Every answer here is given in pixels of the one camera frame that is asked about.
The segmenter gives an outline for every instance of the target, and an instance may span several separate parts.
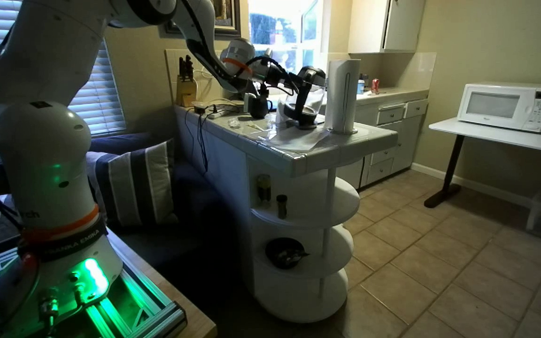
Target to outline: paper towel roll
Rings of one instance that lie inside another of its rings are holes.
[[[333,134],[354,134],[361,60],[331,60],[327,79],[325,126]]]

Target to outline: white microwave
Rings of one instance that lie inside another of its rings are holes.
[[[540,134],[541,85],[468,83],[457,119]]]

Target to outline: pillow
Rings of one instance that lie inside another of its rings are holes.
[[[173,141],[124,154],[87,152],[89,181],[109,228],[171,224],[173,158]]]

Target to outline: baseboard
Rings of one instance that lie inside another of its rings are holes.
[[[412,169],[419,171],[419,173],[425,173],[429,177],[436,177],[436,179],[444,179],[446,177],[446,171],[438,171],[434,167],[427,167],[427,166],[419,166],[419,164],[414,164]],[[453,177],[453,183],[459,184],[459,186],[464,186],[464,188],[493,196],[496,199],[519,205],[519,207],[526,207],[526,209],[532,207],[532,199],[526,198],[526,196],[517,196],[517,194],[511,194],[511,192],[506,192],[506,190],[498,190],[495,186],[487,186],[487,184],[479,184],[476,181],[468,181],[468,179],[457,177],[457,175]]]

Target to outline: curved shelf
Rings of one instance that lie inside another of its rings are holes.
[[[277,282],[256,297],[273,316],[292,323],[314,323],[337,314],[348,297],[346,271],[316,284]]]
[[[262,263],[258,267],[265,269],[265,273],[288,276],[288,278],[324,278],[327,275],[335,275],[348,265],[354,252],[352,233],[339,226],[327,231],[327,248],[324,254],[310,254],[299,261],[294,269],[278,269],[275,267],[265,254],[265,246],[256,252],[256,259]]]
[[[254,218],[263,224],[277,228],[335,228],[337,224],[344,224],[356,216],[361,205],[361,198],[357,190],[337,177],[335,194],[331,209],[325,207],[325,184],[310,184],[292,196],[292,201],[299,201],[297,207],[288,201],[288,216],[278,218],[278,211],[275,205],[271,207],[252,207]]]

